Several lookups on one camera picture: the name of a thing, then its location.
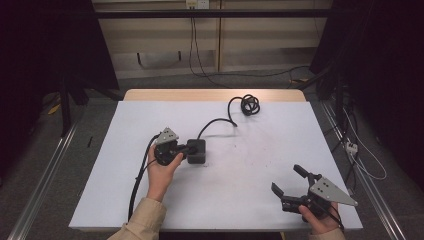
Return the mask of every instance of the beige sleeve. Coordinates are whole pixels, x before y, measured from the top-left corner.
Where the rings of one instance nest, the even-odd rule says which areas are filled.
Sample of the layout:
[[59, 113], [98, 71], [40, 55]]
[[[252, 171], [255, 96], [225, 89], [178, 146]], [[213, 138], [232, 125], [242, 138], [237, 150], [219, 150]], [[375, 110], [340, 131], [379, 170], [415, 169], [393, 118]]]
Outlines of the beige sleeve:
[[345, 240], [345, 237], [340, 228], [336, 228], [327, 233], [309, 235], [309, 240]]
[[166, 208], [149, 198], [141, 199], [130, 221], [124, 224], [109, 240], [159, 239], [159, 230], [165, 219]]

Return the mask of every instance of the table surface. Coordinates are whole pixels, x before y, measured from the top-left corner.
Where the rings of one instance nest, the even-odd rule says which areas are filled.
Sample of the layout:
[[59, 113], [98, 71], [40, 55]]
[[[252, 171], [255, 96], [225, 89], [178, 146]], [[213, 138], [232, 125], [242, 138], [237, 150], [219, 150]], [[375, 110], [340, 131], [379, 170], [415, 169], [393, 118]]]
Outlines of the table surface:
[[[119, 229], [126, 221], [141, 156], [156, 130], [169, 126], [180, 135], [179, 144], [184, 143], [188, 136], [195, 138], [212, 118], [226, 117], [228, 101], [245, 94], [260, 99], [261, 112], [245, 117], [235, 104], [231, 114], [237, 128], [217, 122], [204, 132], [206, 163], [194, 166], [184, 162], [177, 169], [164, 199], [168, 213], [162, 230], [309, 228], [300, 215], [281, 211], [271, 183], [289, 196], [305, 195], [308, 183], [293, 171], [293, 165], [299, 164], [347, 190], [303, 93], [264, 89], [128, 91], [118, 105], [70, 227], [84, 231]], [[136, 202], [145, 196], [147, 187], [144, 177]], [[354, 207], [340, 205], [339, 210], [346, 229], [362, 228]]]

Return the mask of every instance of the gray floor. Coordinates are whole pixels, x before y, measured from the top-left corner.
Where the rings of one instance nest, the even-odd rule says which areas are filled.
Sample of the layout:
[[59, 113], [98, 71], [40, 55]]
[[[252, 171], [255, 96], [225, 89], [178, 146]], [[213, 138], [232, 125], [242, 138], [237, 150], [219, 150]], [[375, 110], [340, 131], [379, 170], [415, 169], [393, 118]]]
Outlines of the gray floor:
[[[277, 72], [279, 71], [255, 71], [249, 72], [249, 74]], [[310, 76], [311, 74], [302, 69], [295, 70], [292, 73], [293, 79]], [[215, 76], [211, 79], [231, 88], [286, 88], [289, 85], [288, 74], [266, 78]], [[120, 85], [122, 87], [120, 93], [124, 93], [130, 88], [220, 88], [205, 78], [192, 75], [151, 77], [142, 80], [129, 79], [121, 81]], [[95, 91], [88, 91], [88, 94], [90, 95], [90, 102], [87, 106], [72, 107], [73, 116], [83, 112], [81, 122], [78, 124], [69, 149], [28, 232], [27, 239], [105, 239], [111, 234], [84, 233], [67, 227], [117, 104]], [[314, 88], [307, 89], [305, 96], [311, 103], [322, 130], [330, 129], [331, 125], [324, 114], [321, 103], [316, 99]], [[45, 109], [40, 115], [20, 161], [5, 177], [4, 184], [0, 189], [0, 239], [7, 239], [9, 236], [59, 142], [61, 133], [60, 112], [47, 115], [47, 111], [48, 109]], [[362, 141], [382, 161], [388, 173], [386, 180], [374, 181], [375, 184], [400, 223], [406, 239], [424, 239], [424, 233], [421, 231], [422, 226], [424, 226], [423, 192], [397, 166], [390, 151], [378, 144], [372, 128], [367, 124], [366, 119], [361, 116], [360, 109], [356, 109], [355, 113], [358, 118]], [[330, 149], [338, 141], [334, 133], [328, 134], [326, 139]], [[381, 175], [380, 167], [376, 165], [369, 154], [361, 151], [360, 156], [370, 172]], [[344, 176], [348, 170], [348, 162], [341, 147], [334, 152], [334, 159]], [[350, 178], [347, 186], [353, 186], [353, 178]], [[359, 180], [353, 197], [360, 203], [357, 211], [364, 229], [346, 232], [347, 239], [390, 239]], [[270, 239], [269, 236], [262, 234], [248, 234], [247, 236], [243, 234], [211, 234], [210, 236], [215, 239]], [[306, 239], [306, 236], [307, 232], [286, 233], [287, 239]], [[187, 238], [187, 236], [167, 234], [163, 235], [163, 238], [175, 239]], [[208, 237], [193, 235], [194, 238], [205, 239]]]

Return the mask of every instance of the black device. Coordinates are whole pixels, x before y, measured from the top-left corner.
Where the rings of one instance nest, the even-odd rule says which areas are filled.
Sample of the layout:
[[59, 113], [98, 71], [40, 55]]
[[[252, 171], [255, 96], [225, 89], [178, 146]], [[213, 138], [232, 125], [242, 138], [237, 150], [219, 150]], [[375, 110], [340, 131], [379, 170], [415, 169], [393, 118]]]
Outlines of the black device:
[[275, 183], [272, 183], [271, 190], [277, 197], [281, 199], [283, 211], [298, 213], [299, 206], [304, 205], [319, 219], [330, 216], [331, 202], [338, 202], [342, 204], [357, 206], [358, 203], [353, 200], [349, 195], [340, 190], [334, 183], [321, 174], [313, 174], [306, 171], [301, 166], [295, 164], [293, 170], [296, 171], [303, 178], [307, 178], [309, 182], [309, 189], [306, 195], [301, 197], [285, 196]]
[[165, 128], [156, 139], [155, 158], [163, 166], [168, 166], [175, 156], [183, 153], [189, 164], [203, 164], [206, 162], [206, 141], [204, 139], [190, 139], [187, 144], [178, 145], [178, 135], [170, 128]]

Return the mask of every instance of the human hand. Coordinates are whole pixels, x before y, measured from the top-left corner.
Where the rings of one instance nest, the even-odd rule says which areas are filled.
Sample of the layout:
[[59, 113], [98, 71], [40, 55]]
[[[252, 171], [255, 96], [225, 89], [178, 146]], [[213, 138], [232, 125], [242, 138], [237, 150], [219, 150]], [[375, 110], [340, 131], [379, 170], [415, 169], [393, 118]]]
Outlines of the human hand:
[[[332, 202], [331, 206], [333, 206], [334, 208], [330, 208], [329, 212], [333, 216], [338, 216], [336, 212], [337, 203]], [[315, 215], [306, 206], [299, 206], [299, 212], [309, 222], [309, 224], [311, 224], [312, 235], [323, 234], [339, 227], [339, 224], [329, 216], [326, 216], [323, 219], [316, 218]]]
[[146, 197], [162, 202], [166, 190], [174, 177], [175, 169], [177, 169], [183, 160], [183, 154], [179, 153], [168, 166], [162, 166], [155, 161], [155, 147], [155, 145], [151, 146], [148, 153], [147, 164], [149, 166], [147, 167], [147, 172], [149, 174], [149, 190]]

